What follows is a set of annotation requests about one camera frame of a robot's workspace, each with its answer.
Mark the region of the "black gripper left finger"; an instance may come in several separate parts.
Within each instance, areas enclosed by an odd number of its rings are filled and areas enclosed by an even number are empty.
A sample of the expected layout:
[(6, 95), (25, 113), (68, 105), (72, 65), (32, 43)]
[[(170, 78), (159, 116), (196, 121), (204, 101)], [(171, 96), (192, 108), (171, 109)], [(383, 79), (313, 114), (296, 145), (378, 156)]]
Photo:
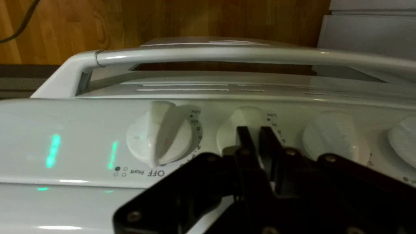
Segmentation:
[(275, 195), (261, 169), (253, 142), (246, 127), (237, 127), (239, 147), (235, 165), (237, 169), (243, 217), (248, 230), (254, 234), (278, 234), (274, 217)]

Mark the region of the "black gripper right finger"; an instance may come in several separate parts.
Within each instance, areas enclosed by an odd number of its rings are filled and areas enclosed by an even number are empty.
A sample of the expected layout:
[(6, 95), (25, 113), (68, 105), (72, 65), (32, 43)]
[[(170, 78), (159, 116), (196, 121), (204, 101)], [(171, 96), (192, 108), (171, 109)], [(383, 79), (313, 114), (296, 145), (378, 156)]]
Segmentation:
[(284, 148), (270, 127), (261, 126), (258, 155), (270, 182), (257, 205), (258, 229), (278, 234), (318, 234), (319, 171), (295, 148)]

